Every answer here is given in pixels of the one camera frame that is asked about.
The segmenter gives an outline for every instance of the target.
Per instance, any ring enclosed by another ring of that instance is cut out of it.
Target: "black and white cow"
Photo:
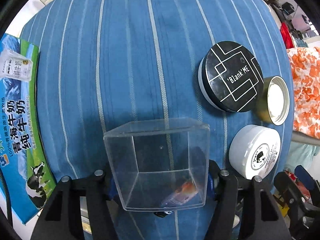
[[[47,195],[43,188],[49,181],[41,183],[42,176],[44,175],[43,167],[44,162],[41,162],[36,167],[31,166],[32,176],[26,183],[26,191],[29,198],[38,209],[42,208],[47,200]]]

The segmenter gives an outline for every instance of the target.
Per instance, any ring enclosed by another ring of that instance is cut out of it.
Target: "black lid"
[[[257,59],[233,41],[215,44],[201,66],[204,90],[219,108],[247,112],[255,107],[263,90],[263,76]]]

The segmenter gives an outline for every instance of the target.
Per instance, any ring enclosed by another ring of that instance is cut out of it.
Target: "white jar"
[[[280,154],[280,135],[271,128],[247,125],[233,138],[229,150],[232,167],[246,179],[266,177]]]

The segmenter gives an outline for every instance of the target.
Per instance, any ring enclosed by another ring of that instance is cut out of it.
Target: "orange floral fabric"
[[[287,52],[293,77],[293,130],[320,139],[320,48]]]

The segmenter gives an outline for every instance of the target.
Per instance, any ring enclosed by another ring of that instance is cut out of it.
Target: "clear plastic box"
[[[204,206],[209,125],[190,118],[129,122],[104,134],[112,174],[127,211]]]

